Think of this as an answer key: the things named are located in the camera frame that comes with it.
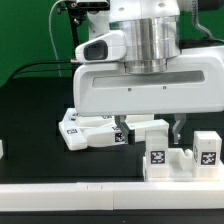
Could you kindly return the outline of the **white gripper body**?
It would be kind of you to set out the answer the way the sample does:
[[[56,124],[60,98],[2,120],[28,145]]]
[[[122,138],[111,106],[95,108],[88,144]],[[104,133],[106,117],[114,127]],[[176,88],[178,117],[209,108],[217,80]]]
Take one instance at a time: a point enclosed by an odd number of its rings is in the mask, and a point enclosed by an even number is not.
[[[121,63],[80,66],[73,81],[82,116],[224,110],[224,46],[185,49],[157,74],[127,74]]]

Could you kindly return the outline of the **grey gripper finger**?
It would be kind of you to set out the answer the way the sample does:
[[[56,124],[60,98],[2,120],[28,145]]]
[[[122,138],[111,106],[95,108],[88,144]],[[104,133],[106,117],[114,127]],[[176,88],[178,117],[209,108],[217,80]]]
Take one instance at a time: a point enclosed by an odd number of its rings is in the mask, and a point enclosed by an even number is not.
[[[179,142],[180,131],[186,122],[186,115],[185,114],[175,114],[174,118],[175,118],[175,124],[172,128],[172,133],[173,133],[173,137],[174,137],[174,143],[177,144]]]
[[[115,117],[116,126],[121,130],[124,135],[125,142],[129,145],[135,144],[135,131],[131,130],[126,123],[126,116],[119,115]]]

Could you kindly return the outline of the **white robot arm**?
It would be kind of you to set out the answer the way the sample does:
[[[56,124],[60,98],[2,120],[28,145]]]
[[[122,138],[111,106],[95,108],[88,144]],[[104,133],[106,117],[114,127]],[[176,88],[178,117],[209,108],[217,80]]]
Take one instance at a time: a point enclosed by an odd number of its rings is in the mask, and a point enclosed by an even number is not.
[[[74,102],[111,115],[132,144],[128,115],[224,110],[224,41],[199,23],[198,0],[111,0],[108,31],[76,48]]]

